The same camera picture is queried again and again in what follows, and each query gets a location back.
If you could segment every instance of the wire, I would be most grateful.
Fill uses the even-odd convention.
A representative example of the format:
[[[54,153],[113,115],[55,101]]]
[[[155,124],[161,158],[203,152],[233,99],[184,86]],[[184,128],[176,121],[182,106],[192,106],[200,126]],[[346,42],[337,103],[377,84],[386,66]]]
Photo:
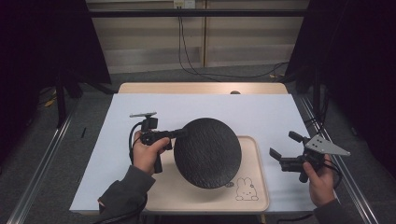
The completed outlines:
[[[145,195],[145,201],[143,201],[142,204],[140,204],[134,211],[121,215],[119,217],[112,217],[109,219],[105,219],[105,220],[101,220],[101,221],[97,221],[94,222],[93,224],[108,224],[108,223],[115,223],[115,222],[120,222],[122,220],[125,220],[127,218],[132,218],[132,217],[137,217],[140,212],[146,207],[146,204],[148,202],[148,195]]]
[[[291,219],[279,219],[277,222],[276,222],[276,224],[279,224],[280,222],[294,222],[294,221],[301,221],[301,220],[305,220],[305,219],[307,219],[307,218],[309,218],[309,217],[312,217],[313,216],[313,214],[308,214],[308,215],[305,215],[305,216],[303,216],[303,217],[297,217],[297,218],[291,218]]]
[[[328,161],[329,163],[331,163],[332,166],[330,166],[330,165],[328,165],[326,163],[324,163],[324,166],[326,166],[329,169],[334,170],[337,173],[337,175],[338,175],[338,180],[335,183],[335,185],[333,186],[334,189],[337,189],[338,186],[341,183],[341,180],[343,179],[343,173],[341,173],[340,167],[338,167],[337,164],[335,164],[333,161],[329,161],[329,160],[325,160],[325,161]]]
[[[134,144],[137,142],[138,138],[134,140],[132,143],[132,137],[134,136],[134,129],[136,129],[137,126],[142,125],[143,122],[138,122],[136,125],[131,129],[131,132],[129,133],[129,139],[128,139],[128,146],[129,146],[129,158],[131,159],[131,163],[134,164]]]
[[[258,75],[256,75],[256,76],[251,76],[251,77],[241,77],[241,76],[233,76],[233,75],[225,75],[225,74],[213,74],[213,73],[199,73],[199,72],[197,72],[197,71],[193,68],[193,66],[192,66],[192,64],[191,64],[191,61],[190,61],[189,54],[188,54],[188,52],[187,52],[186,40],[185,40],[185,37],[184,37],[183,19],[182,19],[181,17],[178,17],[178,32],[179,32],[179,35],[178,35],[178,61],[179,61],[179,63],[180,63],[181,68],[182,68],[184,71],[186,71],[187,73],[189,73],[189,74],[198,75],[198,76],[201,76],[201,77],[209,78],[209,79],[211,79],[211,80],[213,80],[213,81],[220,82],[219,80],[214,79],[214,78],[212,78],[212,77],[235,77],[235,78],[265,77],[265,76],[268,76],[268,75],[274,73],[274,72],[276,71],[276,69],[278,69],[278,68],[281,67],[282,65],[288,64],[288,63],[289,63],[289,62],[276,63],[276,64],[274,65],[274,68],[273,68],[271,71],[268,71],[268,72],[263,73],[263,74],[258,74]],[[188,63],[189,63],[190,69],[191,69],[193,72],[187,70],[187,69],[183,66],[183,64],[182,64],[182,62],[181,62],[181,40],[183,40],[184,51],[185,51],[185,54],[186,54],[186,57],[187,57],[187,61],[188,61]]]
[[[185,51],[185,53],[186,53],[187,60],[188,60],[188,62],[189,62],[190,68],[194,71],[194,73],[193,73],[193,72],[190,72],[189,70],[187,70],[187,69],[183,66],[183,63],[181,62],[181,37],[183,38],[184,51]],[[214,78],[212,78],[212,77],[206,77],[206,76],[204,76],[204,75],[202,75],[202,74],[199,74],[199,73],[198,73],[197,71],[195,71],[195,69],[192,67],[191,62],[190,62],[190,58],[189,58],[189,54],[187,53],[186,40],[185,40],[185,38],[184,38],[183,20],[181,19],[181,17],[178,17],[178,62],[180,63],[181,68],[182,68],[185,72],[187,72],[187,73],[189,73],[189,74],[198,75],[198,76],[200,76],[200,77],[205,77],[205,78],[208,78],[208,79],[210,79],[210,80],[219,82],[219,80],[216,80],[216,79],[214,79]]]

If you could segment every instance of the sleeve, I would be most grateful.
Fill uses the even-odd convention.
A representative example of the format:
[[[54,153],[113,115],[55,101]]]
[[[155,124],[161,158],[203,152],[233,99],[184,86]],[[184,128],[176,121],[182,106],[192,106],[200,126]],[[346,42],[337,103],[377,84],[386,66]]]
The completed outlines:
[[[344,210],[341,204],[333,201],[314,210],[315,217],[320,224],[351,224],[355,223],[352,217]]]
[[[137,215],[147,202],[147,192],[155,179],[134,166],[130,166],[121,181],[115,181],[98,199],[100,219]]]

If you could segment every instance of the person's arm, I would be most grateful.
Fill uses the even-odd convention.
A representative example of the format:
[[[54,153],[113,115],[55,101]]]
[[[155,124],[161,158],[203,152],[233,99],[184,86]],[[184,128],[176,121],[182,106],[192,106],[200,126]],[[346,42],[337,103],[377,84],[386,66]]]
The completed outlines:
[[[134,135],[134,165],[131,165],[127,174],[121,181],[115,181],[105,193],[98,199],[100,220],[97,223],[113,219],[113,222],[122,223],[127,219],[128,223],[136,223],[140,212],[147,202],[147,192],[154,184],[151,177],[154,173],[154,162],[157,153],[163,152],[170,139],[163,138],[151,146],[145,146],[140,142],[141,132]]]
[[[325,155],[326,164],[330,164],[330,156]],[[352,224],[356,223],[345,209],[335,199],[333,190],[333,173],[328,167],[322,167],[318,172],[309,162],[303,164],[309,178],[309,193],[312,203],[317,207],[314,215],[320,224]]]

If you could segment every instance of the cartoon rabbit sticker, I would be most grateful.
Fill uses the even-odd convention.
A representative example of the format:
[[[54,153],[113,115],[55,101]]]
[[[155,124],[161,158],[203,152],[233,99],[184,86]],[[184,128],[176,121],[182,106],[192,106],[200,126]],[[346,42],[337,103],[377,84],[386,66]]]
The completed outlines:
[[[250,178],[239,178],[237,182],[238,188],[236,189],[237,201],[257,201],[257,191],[254,188]]]

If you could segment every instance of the wall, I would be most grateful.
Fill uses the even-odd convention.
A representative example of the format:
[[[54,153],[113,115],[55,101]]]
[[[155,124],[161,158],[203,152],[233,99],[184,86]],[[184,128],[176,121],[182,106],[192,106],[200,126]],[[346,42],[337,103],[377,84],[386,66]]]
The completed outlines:
[[[87,0],[89,9],[164,9],[173,1]],[[196,8],[305,9],[307,0],[196,0]],[[178,18],[92,19],[110,74],[188,67]],[[288,61],[303,18],[182,18],[193,67]]]

